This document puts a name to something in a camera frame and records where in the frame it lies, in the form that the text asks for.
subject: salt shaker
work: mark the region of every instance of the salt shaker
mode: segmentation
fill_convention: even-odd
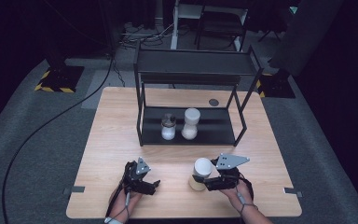
[[[197,124],[200,120],[200,112],[196,108],[189,108],[185,111],[185,126],[182,136],[187,140],[192,140],[197,136]]]
[[[161,136],[165,140],[172,140],[175,137],[176,117],[173,114],[165,114],[161,120]]]

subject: person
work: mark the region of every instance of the person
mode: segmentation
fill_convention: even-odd
[[[220,191],[228,197],[229,201],[231,202],[231,205],[241,214],[241,218],[246,224],[272,223],[267,217],[265,217],[260,211],[258,211],[257,206],[253,204],[250,191],[243,181],[240,181],[240,183],[234,189],[221,189]],[[241,197],[244,199],[245,204],[242,204],[238,193],[241,194]],[[113,205],[112,211],[109,217],[105,220],[105,223],[126,223],[127,220],[130,218],[135,205],[141,200],[142,196],[143,194],[132,192],[130,194],[128,205],[126,206],[127,197],[124,193],[124,190],[122,190],[118,194],[117,199]]]

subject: chair seat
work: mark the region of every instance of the chair seat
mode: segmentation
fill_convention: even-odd
[[[205,11],[203,14],[203,32],[241,35],[243,27],[238,15],[226,12]]]

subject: wooden table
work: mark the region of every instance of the wooden table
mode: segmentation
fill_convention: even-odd
[[[243,99],[245,93],[239,92],[239,96]],[[212,98],[226,102],[230,91],[146,89],[146,94],[150,105],[201,107],[210,106]],[[250,158],[238,168],[253,183],[255,204],[267,217],[301,215],[297,196],[283,191],[293,185],[256,93],[243,111],[248,130],[236,147],[140,147],[137,115],[135,89],[108,87],[103,90],[75,182],[75,186],[85,190],[72,193],[66,211],[68,217],[104,217],[125,164],[137,161],[138,157],[143,157],[151,167],[144,181],[152,183],[160,179],[161,183],[153,196],[143,197],[131,218],[238,217],[238,212],[219,191],[195,191],[188,185],[196,159],[215,159],[222,152]],[[238,133],[241,122],[235,106],[230,108],[230,117],[234,133]],[[214,170],[210,177],[216,175]]]

